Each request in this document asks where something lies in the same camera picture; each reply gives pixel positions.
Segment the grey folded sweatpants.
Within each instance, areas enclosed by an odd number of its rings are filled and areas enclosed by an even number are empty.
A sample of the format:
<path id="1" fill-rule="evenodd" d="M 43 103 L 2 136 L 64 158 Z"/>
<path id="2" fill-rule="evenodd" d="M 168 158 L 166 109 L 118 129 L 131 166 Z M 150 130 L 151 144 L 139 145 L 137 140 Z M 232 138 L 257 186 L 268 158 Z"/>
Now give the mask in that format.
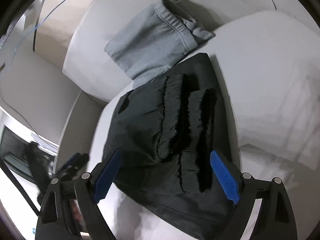
<path id="1" fill-rule="evenodd" d="M 213 37 L 184 0 L 160 0 L 121 29 L 105 52 L 137 88 Z"/>

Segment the black framed tv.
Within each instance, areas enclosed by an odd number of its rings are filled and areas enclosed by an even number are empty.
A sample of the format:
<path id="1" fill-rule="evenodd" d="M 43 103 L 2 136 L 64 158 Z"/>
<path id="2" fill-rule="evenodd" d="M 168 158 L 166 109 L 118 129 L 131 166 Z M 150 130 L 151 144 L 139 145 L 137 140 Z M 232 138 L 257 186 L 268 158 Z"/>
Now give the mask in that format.
<path id="1" fill-rule="evenodd" d="M 7 126 L 4 127 L 1 137 L 1 158 L 12 172 L 35 184 L 24 154 L 24 148 L 28 144 Z"/>

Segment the black pants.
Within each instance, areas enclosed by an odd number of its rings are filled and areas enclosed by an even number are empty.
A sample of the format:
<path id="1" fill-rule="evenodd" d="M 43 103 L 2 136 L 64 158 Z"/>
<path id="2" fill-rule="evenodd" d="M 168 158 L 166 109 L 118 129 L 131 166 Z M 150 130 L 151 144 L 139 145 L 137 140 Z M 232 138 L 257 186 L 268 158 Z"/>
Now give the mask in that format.
<path id="1" fill-rule="evenodd" d="M 127 196 L 196 239 L 214 239 L 233 209 L 210 154 L 232 159 L 225 102 L 205 53 L 123 95 L 104 157 L 122 153 L 115 184 Z"/>

